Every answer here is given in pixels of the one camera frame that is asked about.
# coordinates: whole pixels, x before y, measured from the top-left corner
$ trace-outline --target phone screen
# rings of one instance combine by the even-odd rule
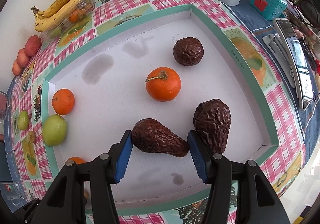
[[[291,51],[293,60],[296,64],[296,68],[300,77],[303,103],[306,106],[313,98],[311,79],[306,58],[290,22],[288,20],[277,20],[277,24],[279,25],[284,34],[286,42]]]

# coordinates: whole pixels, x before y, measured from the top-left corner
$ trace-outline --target blue gripper pad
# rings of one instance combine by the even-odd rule
[[[119,183],[120,180],[124,177],[124,173],[125,173],[125,170],[127,169],[127,165],[131,155],[132,147],[133,147],[133,144],[131,142],[131,133],[130,133],[130,135],[127,137],[126,142],[124,143],[124,146],[122,148],[122,151],[117,161],[116,174],[115,174],[115,181],[117,183]]]
[[[188,143],[190,147],[191,157],[193,163],[195,164],[198,176],[205,183],[208,179],[205,161],[201,155],[197,142],[195,141],[191,131],[188,133]]]

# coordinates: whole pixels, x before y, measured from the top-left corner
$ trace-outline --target teal plastic box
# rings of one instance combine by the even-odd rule
[[[273,20],[280,17],[288,6],[286,0],[250,0],[253,6],[266,20]]]

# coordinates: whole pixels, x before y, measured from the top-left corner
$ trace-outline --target smartphone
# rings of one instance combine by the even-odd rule
[[[287,51],[300,109],[305,110],[313,99],[313,92],[303,49],[288,19],[276,18],[273,20],[273,24],[279,33],[283,47]]]

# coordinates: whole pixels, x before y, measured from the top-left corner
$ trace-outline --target screw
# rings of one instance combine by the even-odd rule
[[[73,166],[73,160],[70,160],[70,159],[68,159],[66,162],[65,162],[65,165],[66,166]]]
[[[256,162],[253,160],[248,160],[248,165],[250,166],[256,166]]]
[[[102,159],[102,160],[106,160],[108,158],[109,158],[109,155],[107,153],[104,153],[104,154],[100,155],[100,159]]]
[[[220,160],[222,158],[222,155],[221,154],[213,154],[213,158]]]

